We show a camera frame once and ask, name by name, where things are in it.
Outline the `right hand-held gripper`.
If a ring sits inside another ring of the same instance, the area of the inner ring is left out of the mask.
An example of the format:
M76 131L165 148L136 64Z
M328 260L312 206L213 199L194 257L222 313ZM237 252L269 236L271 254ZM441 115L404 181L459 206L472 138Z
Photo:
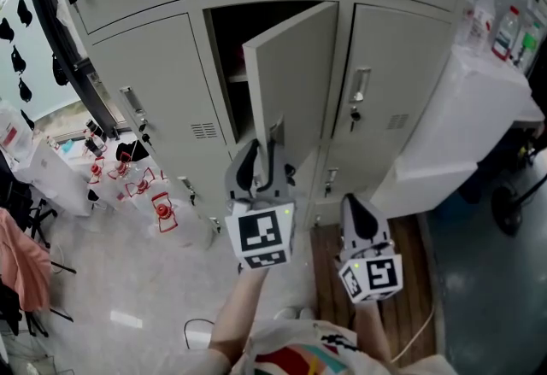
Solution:
M403 260L394 250L385 215L353 193L341 202L344 247L368 246L343 261L338 276L354 303L382 301L403 288Z

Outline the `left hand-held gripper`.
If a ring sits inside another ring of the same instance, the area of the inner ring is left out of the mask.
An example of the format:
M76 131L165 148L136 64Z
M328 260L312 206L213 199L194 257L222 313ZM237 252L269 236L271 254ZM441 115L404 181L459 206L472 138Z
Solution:
M225 218L232 248L243 270L268 269L291 261L294 247L296 201L290 196L295 168L284 147L269 142L268 181L252 192L259 142L250 140L233 158L225 173Z

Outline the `grey locker door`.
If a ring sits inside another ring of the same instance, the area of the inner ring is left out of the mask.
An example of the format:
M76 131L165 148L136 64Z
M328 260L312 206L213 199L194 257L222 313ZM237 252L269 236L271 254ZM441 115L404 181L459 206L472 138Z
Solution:
M298 168L321 137L338 4L318 3L243 44L256 138Z

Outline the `grey metal locker cabinet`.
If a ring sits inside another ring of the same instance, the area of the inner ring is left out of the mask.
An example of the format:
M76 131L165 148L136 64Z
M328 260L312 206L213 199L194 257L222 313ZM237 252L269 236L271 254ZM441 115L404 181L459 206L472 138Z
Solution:
M69 13L108 94L154 160L213 222L225 172L256 131L243 44L318 3L338 4L321 137L295 168L297 221L338 221L402 153L438 83L464 0L78 0ZM362 118L350 131L350 110Z

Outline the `person's right forearm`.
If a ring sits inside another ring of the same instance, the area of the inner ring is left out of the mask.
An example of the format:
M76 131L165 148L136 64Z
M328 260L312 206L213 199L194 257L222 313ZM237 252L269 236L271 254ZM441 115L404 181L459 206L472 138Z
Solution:
M354 328L358 348L370 357L389 363L391 350L376 301L355 305Z

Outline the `person's left forearm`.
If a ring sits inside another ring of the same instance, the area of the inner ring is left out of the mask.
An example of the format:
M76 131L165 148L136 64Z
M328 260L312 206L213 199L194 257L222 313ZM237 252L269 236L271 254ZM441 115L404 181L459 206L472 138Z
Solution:
M226 356L232 366L244 352L267 275L267 268L243 270L215 320L209 348Z

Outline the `brown wooden step platform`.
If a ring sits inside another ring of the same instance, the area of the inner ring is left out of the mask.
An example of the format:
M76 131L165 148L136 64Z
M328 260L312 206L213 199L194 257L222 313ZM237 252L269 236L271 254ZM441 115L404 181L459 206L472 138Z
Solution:
M405 367L440 350L430 270L415 216L389 221L395 250L403 258L403 290L379 303L394 364ZM339 225L316 226L310 232L315 273L316 312L322 320L354 326L355 309L338 277L334 257L342 247Z

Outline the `black bag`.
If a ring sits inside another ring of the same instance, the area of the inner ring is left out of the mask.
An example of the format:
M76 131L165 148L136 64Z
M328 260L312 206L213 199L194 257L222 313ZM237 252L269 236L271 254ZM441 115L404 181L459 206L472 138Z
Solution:
M149 152L138 140L120 143L115 152L115 158L120 162L142 161L149 156Z

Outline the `large white foam box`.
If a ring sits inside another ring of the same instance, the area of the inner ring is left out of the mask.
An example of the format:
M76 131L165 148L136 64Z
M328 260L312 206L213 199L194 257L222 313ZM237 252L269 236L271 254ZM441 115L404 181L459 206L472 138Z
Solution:
M531 89L492 53L451 49L414 132L371 202L387 218L436 208L477 170L517 119Z

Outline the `white table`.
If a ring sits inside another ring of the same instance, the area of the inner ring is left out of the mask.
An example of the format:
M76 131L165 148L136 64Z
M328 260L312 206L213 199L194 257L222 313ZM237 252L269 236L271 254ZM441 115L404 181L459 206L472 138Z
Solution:
M517 115L511 129L538 130L544 125L545 116L535 101L530 98Z

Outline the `black folding stand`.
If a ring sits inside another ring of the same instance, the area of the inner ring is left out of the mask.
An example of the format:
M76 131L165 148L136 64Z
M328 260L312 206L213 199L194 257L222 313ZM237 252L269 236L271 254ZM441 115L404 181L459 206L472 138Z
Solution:
M33 201L30 185L15 177L3 158L3 154L0 153L0 208L7 209L20 229L45 248L50 256L50 243L44 237L42 223L50 216L57 217L58 213L53 208L45 209L47 205L48 203L44 199L39 202ZM73 275L77 273L72 267L53 261L51 258L50 263L52 273L55 268ZM49 333L37 317L37 313L40 311L23 311L18 295L3 283L1 277L0 274L0 319L4 319L10 324L15 335L19 334L19 327L15 323L24 319L31 336L35 337L40 334L43 337L48 337ZM70 315L61 313L55 308L50 307L47 311L69 322L74 320Z

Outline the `clear plastic water bottle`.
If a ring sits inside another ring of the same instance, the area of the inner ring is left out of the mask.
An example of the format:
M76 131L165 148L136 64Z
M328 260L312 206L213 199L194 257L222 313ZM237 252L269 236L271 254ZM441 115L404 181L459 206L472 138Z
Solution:
M476 56L480 56L485 49L495 15L495 0L476 0L466 39L467 48Z

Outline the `black framed window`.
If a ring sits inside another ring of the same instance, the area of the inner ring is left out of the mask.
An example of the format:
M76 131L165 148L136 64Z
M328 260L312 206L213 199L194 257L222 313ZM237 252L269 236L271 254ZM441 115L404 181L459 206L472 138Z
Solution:
M0 0L0 99L61 142L129 126L76 31L68 0Z

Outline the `red label plastic bottle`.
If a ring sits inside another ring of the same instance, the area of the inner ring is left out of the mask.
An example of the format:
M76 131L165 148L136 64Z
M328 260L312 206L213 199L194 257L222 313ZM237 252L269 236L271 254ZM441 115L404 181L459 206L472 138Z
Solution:
M503 62L507 61L519 31L520 11L510 6L503 16L491 47L492 53Z

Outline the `group of black window decals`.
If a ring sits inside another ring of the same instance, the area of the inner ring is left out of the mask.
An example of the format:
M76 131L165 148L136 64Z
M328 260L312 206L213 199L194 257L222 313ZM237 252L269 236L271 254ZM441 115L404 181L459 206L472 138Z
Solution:
M0 7L0 98L42 131L53 129L62 111L78 101L70 84L56 80L54 54L32 0Z

